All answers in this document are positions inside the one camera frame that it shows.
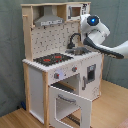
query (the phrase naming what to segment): oven door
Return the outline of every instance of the oven door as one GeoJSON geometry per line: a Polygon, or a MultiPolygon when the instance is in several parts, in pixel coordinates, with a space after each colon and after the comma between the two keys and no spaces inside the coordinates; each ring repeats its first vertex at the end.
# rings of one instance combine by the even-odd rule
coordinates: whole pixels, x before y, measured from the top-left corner
{"type": "Polygon", "coordinates": [[[56,87],[49,87],[50,125],[55,128],[73,128],[61,119],[74,111],[81,109],[80,128],[90,128],[92,101],[64,91],[56,87]]]}
{"type": "Polygon", "coordinates": [[[82,15],[83,4],[67,5],[67,21],[70,20],[80,20],[80,15],[82,15]]]}

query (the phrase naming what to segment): faucet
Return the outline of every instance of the faucet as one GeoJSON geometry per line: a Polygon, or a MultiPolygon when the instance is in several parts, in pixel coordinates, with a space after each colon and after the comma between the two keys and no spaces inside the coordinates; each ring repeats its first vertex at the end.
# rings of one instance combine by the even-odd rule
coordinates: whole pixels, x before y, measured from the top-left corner
{"type": "Polygon", "coordinates": [[[80,33],[74,33],[71,37],[70,37],[70,43],[68,44],[67,48],[68,49],[72,49],[73,47],[75,47],[75,44],[73,44],[72,39],[75,35],[80,36],[80,41],[81,41],[81,34],[80,33]]]}

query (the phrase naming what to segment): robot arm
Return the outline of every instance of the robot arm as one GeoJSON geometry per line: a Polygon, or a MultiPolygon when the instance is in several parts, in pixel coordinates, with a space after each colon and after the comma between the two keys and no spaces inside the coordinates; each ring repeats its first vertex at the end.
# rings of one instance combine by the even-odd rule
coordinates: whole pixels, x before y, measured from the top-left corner
{"type": "Polygon", "coordinates": [[[86,49],[117,59],[128,58],[128,41],[114,48],[101,45],[109,34],[109,29],[101,23],[98,16],[81,15],[81,41],[86,49]]]}

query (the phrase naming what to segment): door handle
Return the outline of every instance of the door handle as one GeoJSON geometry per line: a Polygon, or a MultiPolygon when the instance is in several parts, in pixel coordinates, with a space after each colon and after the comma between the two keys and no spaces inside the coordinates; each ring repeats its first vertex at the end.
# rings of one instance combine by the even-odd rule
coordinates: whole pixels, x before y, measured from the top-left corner
{"type": "Polygon", "coordinates": [[[70,16],[68,16],[68,19],[71,19],[71,17],[72,17],[72,7],[71,6],[69,6],[69,10],[70,10],[70,16]]]}
{"type": "Polygon", "coordinates": [[[82,87],[82,90],[85,90],[85,88],[86,88],[86,84],[87,84],[87,79],[86,79],[85,76],[83,77],[83,80],[84,80],[84,87],[82,87]]]}
{"type": "Polygon", "coordinates": [[[74,100],[74,99],[68,99],[68,98],[64,97],[63,95],[61,95],[61,94],[59,94],[58,97],[60,99],[62,99],[62,100],[68,101],[70,103],[76,103],[76,100],[74,100]]]}

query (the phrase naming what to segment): wooden play kitchen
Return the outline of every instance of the wooden play kitchen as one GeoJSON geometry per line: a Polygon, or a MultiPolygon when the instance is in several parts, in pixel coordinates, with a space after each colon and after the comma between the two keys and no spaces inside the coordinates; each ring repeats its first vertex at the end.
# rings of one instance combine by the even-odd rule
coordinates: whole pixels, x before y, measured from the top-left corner
{"type": "Polygon", "coordinates": [[[62,119],[79,109],[80,128],[90,127],[92,101],[101,95],[103,57],[84,49],[78,34],[72,39],[75,52],[67,48],[71,36],[80,33],[80,15],[90,12],[90,4],[21,5],[26,108],[45,128],[72,128],[62,119]]]}

